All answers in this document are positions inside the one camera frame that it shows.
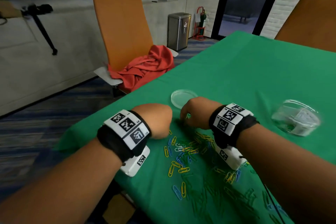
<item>chair backrest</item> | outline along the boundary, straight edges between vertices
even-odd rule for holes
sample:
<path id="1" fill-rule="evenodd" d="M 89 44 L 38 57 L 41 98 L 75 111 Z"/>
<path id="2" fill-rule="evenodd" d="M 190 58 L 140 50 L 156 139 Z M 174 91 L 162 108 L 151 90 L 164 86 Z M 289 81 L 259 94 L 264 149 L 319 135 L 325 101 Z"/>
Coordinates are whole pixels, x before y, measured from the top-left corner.
<path id="1" fill-rule="evenodd" d="M 300 0 L 275 39 L 336 52 L 336 0 Z"/>
<path id="2" fill-rule="evenodd" d="M 141 0 L 93 0 L 108 62 L 120 71 L 147 55 L 153 40 Z"/>

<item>table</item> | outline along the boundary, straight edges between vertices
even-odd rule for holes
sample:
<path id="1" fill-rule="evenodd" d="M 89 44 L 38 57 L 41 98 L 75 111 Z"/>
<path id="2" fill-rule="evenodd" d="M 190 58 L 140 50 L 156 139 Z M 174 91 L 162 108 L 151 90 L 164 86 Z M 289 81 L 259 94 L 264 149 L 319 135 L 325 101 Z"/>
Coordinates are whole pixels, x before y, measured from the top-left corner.
<path id="1" fill-rule="evenodd" d="M 333 138 L 336 105 L 335 87 L 332 86 L 336 78 L 335 64 L 336 54 L 333 52 L 235 32 L 73 125 L 62 136 L 57 148 L 74 151 L 82 147 L 95 137 L 104 120 L 120 109 L 131 109 L 144 103 L 168 104 L 173 109 L 173 119 L 176 119 L 179 109 L 171 104 L 170 94 L 178 89 L 190 89 L 199 96 L 224 104 L 234 102 L 251 110 L 268 129 L 336 164 L 336 140 Z M 286 134 L 276 128 L 271 122 L 271 113 L 286 99 L 299 100 L 316 109 L 322 118 L 321 126 L 305 138 Z M 170 128 L 177 136 L 177 142 L 181 139 L 192 140 L 186 138 L 175 120 Z M 225 223 L 272 223 L 271 215 L 280 221 L 275 210 L 266 209 L 263 200 L 265 189 L 251 166 L 241 168 L 241 176 L 233 185 L 223 182 L 226 194 L 217 191 L 212 196 L 210 192 L 205 192 L 206 179 L 207 183 L 211 177 L 215 177 L 216 182 L 223 179 L 220 174 L 212 172 L 214 164 L 208 162 L 206 154 L 199 154 L 198 161 L 190 164 L 194 175 L 188 177 L 192 184 L 192 188 L 187 186 L 189 200 L 179 201 L 172 191 L 172 185 L 180 188 L 182 178 L 177 170 L 171 178 L 168 177 L 173 159 L 164 155 L 163 147 L 167 141 L 168 138 L 148 141 L 150 155 L 135 177 L 129 178 L 121 172 L 115 177 L 155 223 L 223 223 L 224 220 Z M 235 200 L 228 195 L 229 189 L 234 192 Z M 254 190 L 253 197 L 256 197 L 252 212 L 246 207 L 246 201 L 251 199 L 251 189 Z M 223 213 L 218 210 L 216 195 L 219 193 L 220 211 Z M 284 214 L 282 216 L 286 223 L 291 223 Z"/>

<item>stainless steel trash can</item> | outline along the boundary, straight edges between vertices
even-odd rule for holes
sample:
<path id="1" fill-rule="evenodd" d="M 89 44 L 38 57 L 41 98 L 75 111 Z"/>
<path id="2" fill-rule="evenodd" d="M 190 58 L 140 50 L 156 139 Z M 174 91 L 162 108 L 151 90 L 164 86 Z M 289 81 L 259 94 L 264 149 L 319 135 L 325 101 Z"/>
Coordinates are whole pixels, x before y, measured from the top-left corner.
<path id="1" fill-rule="evenodd" d="M 187 48 L 191 14 L 176 13 L 168 15 L 168 44 L 175 51 Z"/>

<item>blue carpet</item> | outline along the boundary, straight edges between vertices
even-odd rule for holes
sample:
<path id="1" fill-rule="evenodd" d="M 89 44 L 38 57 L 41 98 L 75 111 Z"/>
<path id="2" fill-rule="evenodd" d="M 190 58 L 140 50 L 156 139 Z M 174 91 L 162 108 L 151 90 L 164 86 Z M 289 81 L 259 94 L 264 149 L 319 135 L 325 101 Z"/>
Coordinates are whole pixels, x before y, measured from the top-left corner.
<path id="1" fill-rule="evenodd" d="M 189 39 L 188 47 L 174 58 L 179 65 L 217 41 Z M 36 103 L 0 119 L 0 200 L 29 180 L 36 157 L 52 148 L 73 124 L 119 98 L 100 78 Z"/>

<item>wristband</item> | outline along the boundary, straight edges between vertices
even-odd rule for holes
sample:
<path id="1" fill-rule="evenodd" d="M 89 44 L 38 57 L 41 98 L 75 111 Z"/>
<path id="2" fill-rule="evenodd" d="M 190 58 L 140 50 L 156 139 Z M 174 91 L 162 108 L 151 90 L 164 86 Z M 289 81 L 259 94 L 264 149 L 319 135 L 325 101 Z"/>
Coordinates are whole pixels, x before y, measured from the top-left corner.
<path id="1" fill-rule="evenodd" d="M 97 133 L 100 143 L 114 151 L 122 162 L 139 156 L 150 136 L 151 130 L 142 117 L 134 111 L 126 110 L 105 120 Z"/>
<path id="2" fill-rule="evenodd" d="M 221 149 L 227 145 L 236 147 L 239 134 L 257 123 L 252 112 L 234 103 L 218 107 L 209 119 L 209 127 Z"/>

